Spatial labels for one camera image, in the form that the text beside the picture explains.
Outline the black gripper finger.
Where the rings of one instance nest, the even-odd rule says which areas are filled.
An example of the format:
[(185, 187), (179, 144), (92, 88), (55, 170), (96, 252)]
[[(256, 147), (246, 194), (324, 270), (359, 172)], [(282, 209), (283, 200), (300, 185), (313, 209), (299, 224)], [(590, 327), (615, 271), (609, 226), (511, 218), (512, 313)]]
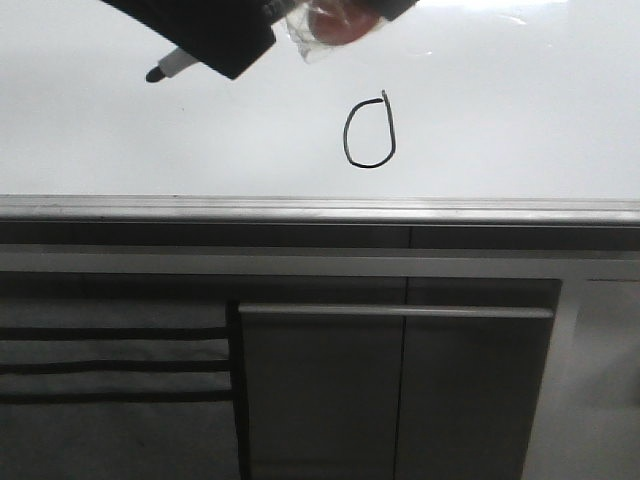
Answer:
[(364, 0), (363, 3), (387, 21), (394, 21), (418, 0)]
[(231, 80), (276, 42), (259, 1), (114, 0), (107, 4)]

